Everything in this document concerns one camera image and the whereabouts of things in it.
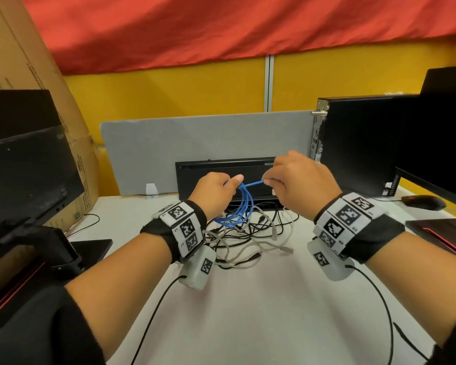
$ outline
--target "hand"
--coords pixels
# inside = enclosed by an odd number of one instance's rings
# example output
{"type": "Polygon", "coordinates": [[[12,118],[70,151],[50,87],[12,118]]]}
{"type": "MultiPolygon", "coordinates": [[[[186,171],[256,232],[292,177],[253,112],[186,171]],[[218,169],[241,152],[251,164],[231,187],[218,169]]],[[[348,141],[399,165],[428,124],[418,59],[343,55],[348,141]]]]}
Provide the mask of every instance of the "hand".
{"type": "Polygon", "coordinates": [[[228,174],[211,172],[198,181],[189,199],[203,209],[210,221],[225,211],[242,182],[241,174],[230,179],[228,174]]]}
{"type": "Polygon", "coordinates": [[[328,202],[341,194],[329,169],[297,151],[275,158],[274,166],[262,176],[282,205],[314,220],[328,202]]]}

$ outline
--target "forearm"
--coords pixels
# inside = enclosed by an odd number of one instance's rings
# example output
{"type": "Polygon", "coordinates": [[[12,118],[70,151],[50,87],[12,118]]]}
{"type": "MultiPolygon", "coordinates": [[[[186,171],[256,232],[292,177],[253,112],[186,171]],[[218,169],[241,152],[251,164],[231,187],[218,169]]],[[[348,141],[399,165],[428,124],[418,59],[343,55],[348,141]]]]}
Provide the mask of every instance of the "forearm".
{"type": "Polygon", "coordinates": [[[158,235],[141,233],[66,285],[109,359],[171,261],[158,235]]]}
{"type": "Polygon", "coordinates": [[[456,325],[456,256],[405,232],[367,266],[443,346],[456,325]]]}

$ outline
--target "desk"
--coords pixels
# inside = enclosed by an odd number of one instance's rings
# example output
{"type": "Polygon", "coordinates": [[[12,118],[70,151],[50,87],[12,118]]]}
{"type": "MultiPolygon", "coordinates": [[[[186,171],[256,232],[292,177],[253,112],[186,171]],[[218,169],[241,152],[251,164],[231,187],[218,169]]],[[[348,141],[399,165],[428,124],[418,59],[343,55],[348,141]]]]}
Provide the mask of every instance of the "desk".
{"type": "MultiPolygon", "coordinates": [[[[406,194],[399,189],[396,198],[406,194]]],[[[176,200],[176,194],[100,197],[91,212],[101,221],[71,240],[113,239],[112,253],[134,238],[154,212],[176,200]]],[[[401,222],[452,217],[401,202],[377,203],[401,222]]],[[[95,220],[87,216],[74,229],[95,220]]],[[[386,364],[389,323],[380,297],[358,272],[341,282],[326,278],[307,251],[313,226],[303,218],[295,223],[287,244],[293,255],[271,251],[251,269],[213,268],[203,291],[175,284],[160,305],[136,364],[386,364]]],[[[392,319],[430,355],[432,339],[365,266],[355,264],[381,290],[392,319]]],[[[160,296],[179,271],[179,265],[170,266],[108,365],[131,362],[160,296]]],[[[392,363],[424,361],[395,332],[392,363]]]]}

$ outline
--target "gray divider panel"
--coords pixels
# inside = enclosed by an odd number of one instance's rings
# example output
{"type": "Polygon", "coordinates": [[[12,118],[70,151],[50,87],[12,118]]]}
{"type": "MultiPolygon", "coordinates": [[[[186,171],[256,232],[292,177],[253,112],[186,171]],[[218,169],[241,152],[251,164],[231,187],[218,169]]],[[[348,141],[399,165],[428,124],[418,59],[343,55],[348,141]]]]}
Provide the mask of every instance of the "gray divider panel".
{"type": "Polygon", "coordinates": [[[103,122],[100,130],[122,195],[177,192],[176,161],[309,155],[311,111],[103,122]]]}

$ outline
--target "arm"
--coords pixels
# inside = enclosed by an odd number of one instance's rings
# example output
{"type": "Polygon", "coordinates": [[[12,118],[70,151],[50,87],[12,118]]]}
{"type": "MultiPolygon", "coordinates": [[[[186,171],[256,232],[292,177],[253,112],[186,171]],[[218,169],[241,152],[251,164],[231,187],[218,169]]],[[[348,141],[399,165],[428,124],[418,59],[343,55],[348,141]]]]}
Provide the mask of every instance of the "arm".
{"type": "MultiPolygon", "coordinates": [[[[225,210],[242,181],[243,176],[209,173],[189,199],[210,220],[225,210]]],[[[142,233],[66,285],[106,360],[122,343],[171,259],[162,237],[142,233]]]]}
{"type": "MultiPolygon", "coordinates": [[[[263,179],[284,206],[310,220],[341,194],[326,166],[295,151],[277,157],[263,179]]],[[[456,256],[405,232],[366,264],[442,347],[456,326],[456,256]]]]}

